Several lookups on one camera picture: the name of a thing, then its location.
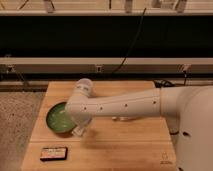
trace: dark panel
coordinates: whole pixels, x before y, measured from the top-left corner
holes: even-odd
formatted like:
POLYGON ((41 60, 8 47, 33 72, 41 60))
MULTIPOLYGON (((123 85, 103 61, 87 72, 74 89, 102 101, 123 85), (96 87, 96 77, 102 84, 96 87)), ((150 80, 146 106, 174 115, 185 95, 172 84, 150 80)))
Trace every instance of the dark panel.
MULTIPOLYGON (((140 17, 0 17, 0 56, 123 57, 140 17)), ((213 17, 144 18, 130 56, 213 57, 213 17)))

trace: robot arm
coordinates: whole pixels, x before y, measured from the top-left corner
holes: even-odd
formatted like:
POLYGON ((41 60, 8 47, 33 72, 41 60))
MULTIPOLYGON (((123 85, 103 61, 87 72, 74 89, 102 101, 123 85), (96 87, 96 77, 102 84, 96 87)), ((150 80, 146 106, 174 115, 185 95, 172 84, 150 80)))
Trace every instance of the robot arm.
POLYGON ((92 98, 92 82, 77 82, 67 102, 66 113, 80 127, 89 124, 92 117, 155 117, 177 114, 177 99, 184 88, 152 89, 112 97, 92 98))
POLYGON ((67 102, 66 113, 78 128, 86 127, 92 117, 101 116, 180 117, 177 170, 212 171, 212 87, 153 89, 104 98, 91 96, 92 82, 82 79, 67 102))

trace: speckled floor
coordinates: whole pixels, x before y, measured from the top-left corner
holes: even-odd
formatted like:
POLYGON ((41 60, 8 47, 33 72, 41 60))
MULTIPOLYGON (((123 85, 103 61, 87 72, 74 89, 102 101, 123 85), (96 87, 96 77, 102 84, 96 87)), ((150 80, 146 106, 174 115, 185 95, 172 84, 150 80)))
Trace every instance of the speckled floor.
POLYGON ((20 171, 43 92, 0 92, 0 171, 20 171))

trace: small box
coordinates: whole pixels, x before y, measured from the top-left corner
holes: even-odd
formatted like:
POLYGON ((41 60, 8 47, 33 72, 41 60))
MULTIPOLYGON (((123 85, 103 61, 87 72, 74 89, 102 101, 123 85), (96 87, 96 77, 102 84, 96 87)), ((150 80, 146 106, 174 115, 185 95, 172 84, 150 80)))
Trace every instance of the small box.
POLYGON ((56 161, 67 159, 67 147, 46 147, 41 151, 41 161, 56 161))

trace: wooden tabletop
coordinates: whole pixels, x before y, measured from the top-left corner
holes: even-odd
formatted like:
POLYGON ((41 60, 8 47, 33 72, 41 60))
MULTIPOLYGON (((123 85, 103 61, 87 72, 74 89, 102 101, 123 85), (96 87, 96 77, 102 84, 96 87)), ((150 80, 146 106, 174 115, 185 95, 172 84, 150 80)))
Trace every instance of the wooden tabletop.
MULTIPOLYGON (((75 82, 51 82, 35 123, 22 171, 175 171, 175 153, 164 118, 113 121, 94 118, 82 138, 54 134, 46 114, 67 101, 75 82), (66 146, 65 161, 41 162, 43 147, 66 146)), ((144 81, 94 81, 95 96, 154 88, 144 81)))

